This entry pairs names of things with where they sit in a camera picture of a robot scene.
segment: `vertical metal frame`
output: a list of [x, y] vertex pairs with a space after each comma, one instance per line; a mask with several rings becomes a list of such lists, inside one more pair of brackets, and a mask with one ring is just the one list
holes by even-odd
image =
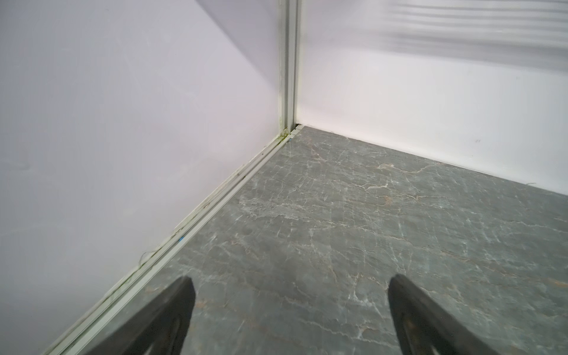
[[280, 128], [286, 134], [296, 127], [300, 0], [281, 0], [280, 11]]

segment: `white wall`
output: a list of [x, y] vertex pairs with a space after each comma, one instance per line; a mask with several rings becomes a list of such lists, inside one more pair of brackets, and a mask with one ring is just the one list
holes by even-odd
[[303, 2], [298, 121], [568, 194], [566, 72], [397, 47], [385, 4]]
[[0, 4], [1, 353], [43, 351], [278, 134], [277, 3], [241, 3], [250, 42], [219, 1]]

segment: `gray marble floor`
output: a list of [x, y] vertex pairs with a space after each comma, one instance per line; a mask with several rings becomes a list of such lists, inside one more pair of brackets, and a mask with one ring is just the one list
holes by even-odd
[[304, 128], [107, 326], [180, 275], [183, 354], [400, 354], [404, 273], [503, 354], [568, 353], [568, 197]]

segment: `white baseboard edge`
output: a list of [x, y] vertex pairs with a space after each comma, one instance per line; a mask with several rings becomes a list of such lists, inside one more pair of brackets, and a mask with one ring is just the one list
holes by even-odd
[[61, 335], [42, 355], [76, 355], [140, 291], [148, 281], [180, 250], [240, 188], [292, 139], [292, 133], [275, 137], [256, 157], [243, 165], [211, 193], [176, 227], [155, 252], [148, 253], [137, 268], [122, 278], [83, 317]]

